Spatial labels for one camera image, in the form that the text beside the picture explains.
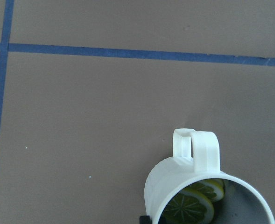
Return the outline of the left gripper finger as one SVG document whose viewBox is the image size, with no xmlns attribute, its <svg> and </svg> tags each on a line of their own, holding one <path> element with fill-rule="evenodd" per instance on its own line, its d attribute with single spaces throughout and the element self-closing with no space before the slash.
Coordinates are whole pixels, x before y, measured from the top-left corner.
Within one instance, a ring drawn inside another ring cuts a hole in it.
<svg viewBox="0 0 275 224">
<path fill-rule="evenodd" d="M 140 216 L 139 217 L 139 224 L 151 224 L 151 218 L 150 216 Z"/>
</svg>

